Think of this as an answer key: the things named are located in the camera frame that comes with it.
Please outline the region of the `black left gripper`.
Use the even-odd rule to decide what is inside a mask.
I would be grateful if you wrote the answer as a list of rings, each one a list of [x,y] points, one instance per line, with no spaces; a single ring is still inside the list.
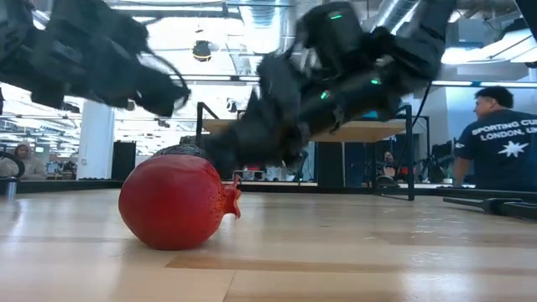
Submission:
[[[78,24],[88,35],[83,62],[86,79],[78,94],[110,107],[125,108],[128,99],[159,117],[171,117],[190,96],[187,86],[178,86],[168,75],[140,67],[136,55],[143,50],[147,29],[129,16],[82,17]]]

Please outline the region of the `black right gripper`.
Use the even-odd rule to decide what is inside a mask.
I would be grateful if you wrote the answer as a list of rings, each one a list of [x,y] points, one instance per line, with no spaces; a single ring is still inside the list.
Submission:
[[[202,139],[201,148],[216,168],[247,164],[294,166],[310,135],[336,125],[336,94],[296,69],[287,55],[267,54],[257,68],[260,96],[251,91],[243,116]]]

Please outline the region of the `dark purple plum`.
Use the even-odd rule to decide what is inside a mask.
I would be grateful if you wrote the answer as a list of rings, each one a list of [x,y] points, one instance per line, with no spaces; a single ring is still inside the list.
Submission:
[[[152,155],[152,158],[162,155],[190,155],[198,158],[209,159],[206,151],[191,143],[176,144],[158,150]]]

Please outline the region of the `red pomegranate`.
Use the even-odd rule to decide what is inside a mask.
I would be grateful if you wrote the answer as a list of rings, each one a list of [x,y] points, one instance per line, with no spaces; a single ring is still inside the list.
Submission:
[[[139,164],[123,182],[118,210],[129,231],[156,250],[199,247],[226,215],[240,218],[238,180],[224,184],[208,160],[169,154]]]

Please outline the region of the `black ceiling lamp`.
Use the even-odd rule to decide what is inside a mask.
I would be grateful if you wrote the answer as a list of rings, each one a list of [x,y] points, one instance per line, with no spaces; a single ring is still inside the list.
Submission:
[[[210,42],[207,40],[197,40],[192,48],[192,56],[199,62],[208,62],[212,58]]]

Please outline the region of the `black cabinet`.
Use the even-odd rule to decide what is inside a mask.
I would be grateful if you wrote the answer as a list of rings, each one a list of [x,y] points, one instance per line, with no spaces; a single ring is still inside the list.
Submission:
[[[112,153],[112,179],[124,181],[135,167],[136,143],[116,141]]]

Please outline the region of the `white pillar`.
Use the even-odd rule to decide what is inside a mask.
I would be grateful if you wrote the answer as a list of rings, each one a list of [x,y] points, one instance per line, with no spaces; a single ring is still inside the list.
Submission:
[[[104,104],[85,101],[81,113],[77,179],[110,179],[115,112]]]

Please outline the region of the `raised wooden shelf black legs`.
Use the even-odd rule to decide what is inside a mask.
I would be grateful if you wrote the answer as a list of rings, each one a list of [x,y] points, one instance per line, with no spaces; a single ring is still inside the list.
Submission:
[[[366,155],[376,160],[376,143],[393,135],[404,133],[409,146],[413,145],[411,106],[403,106],[404,120],[379,122],[373,120],[351,121],[335,133],[324,133],[312,138],[315,144],[315,181],[250,181],[242,180],[239,189],[246,192],[304,193],[304,194],[357,194],[382,195],[388,190],[377,181],[374,171],[370,172],[365,185],[352,188],[347,185],[347,143],[364,143],[369,150]]]

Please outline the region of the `person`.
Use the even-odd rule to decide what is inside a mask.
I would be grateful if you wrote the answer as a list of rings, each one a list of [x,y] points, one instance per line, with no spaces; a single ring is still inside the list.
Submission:
[[[22,141],[13,151],[15,157],[24,165],[24,173],[19,177],[21,180],[45,180],[47,173],[44,164],[34,155],[27,141]],[[10,159],[0,160],[0,177],[15,176],[18,166]]]
[[[399,167],[396,165],[394,156],[390,151],[385,151],[383,159],[376,163],[377,176],[388,176],[396,178],[399,172]]]
[[[470,167],[481,190],[537,192],[537,115],[514,110],[505,87],[475,93],[477,115],[455,144],[453,185],[462,186]]]

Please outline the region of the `black aluminium table frame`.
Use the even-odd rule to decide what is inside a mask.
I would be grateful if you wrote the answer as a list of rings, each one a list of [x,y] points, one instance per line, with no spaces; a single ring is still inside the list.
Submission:
[[[28,180],[21,181],[17,185],[17,192],[50,193],[70,190],[104,190],[120,189],[122,181],[116,180]],[[322,187],[315,183],[296,182],[243,182],[238,188],[243,192],[261,193],[304,193],[304,194],[349,194],[349,195],[408,195],[410,190],[406,187],[399,188],[331,188]],[[536,192],[506,191],[506,190],[477,190],[452,187],[424,187],[416,184],[412,190],[414,196],[431,195],[466,199],[487,198],[517,198],[537,202]]]

